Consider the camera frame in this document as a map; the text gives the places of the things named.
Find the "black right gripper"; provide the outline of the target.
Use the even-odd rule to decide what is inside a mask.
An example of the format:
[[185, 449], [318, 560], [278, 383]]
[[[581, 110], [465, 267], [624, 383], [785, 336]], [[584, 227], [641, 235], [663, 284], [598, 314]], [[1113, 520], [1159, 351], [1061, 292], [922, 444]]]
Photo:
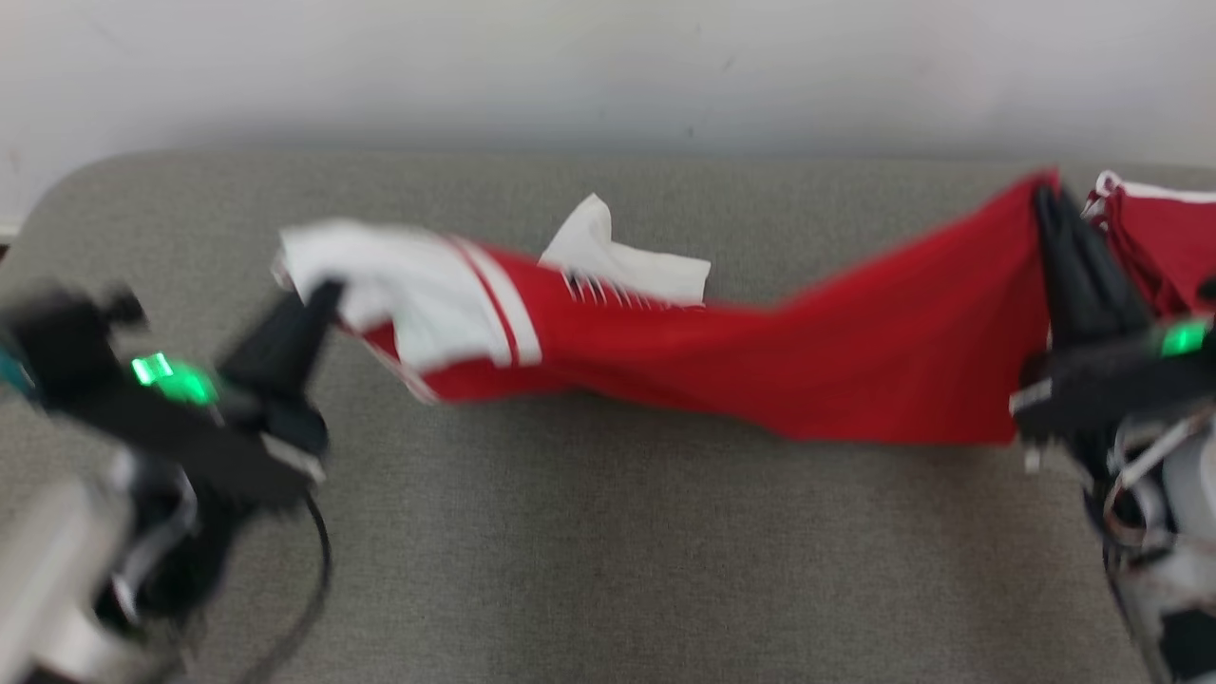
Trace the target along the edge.
[[1026, 361], [1009, 398], [1017, 436], [1041, 442], [1212, 398], [1212, 316], [1150, 329], [1150, 305], [1073, 195], [1038, 186], [1034, 212], [1051, 347], [1100, 343]]

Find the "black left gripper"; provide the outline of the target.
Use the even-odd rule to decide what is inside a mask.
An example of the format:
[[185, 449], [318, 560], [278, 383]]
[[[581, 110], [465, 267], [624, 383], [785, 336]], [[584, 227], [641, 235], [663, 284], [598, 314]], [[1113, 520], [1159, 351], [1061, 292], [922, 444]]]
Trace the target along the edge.
[[240, 501], [295, 504], [325, 477], [330, 432], [306, 386], [344, 291], [283, 292], [218, 372], [167, 355], [54, 355], [47, 410]]

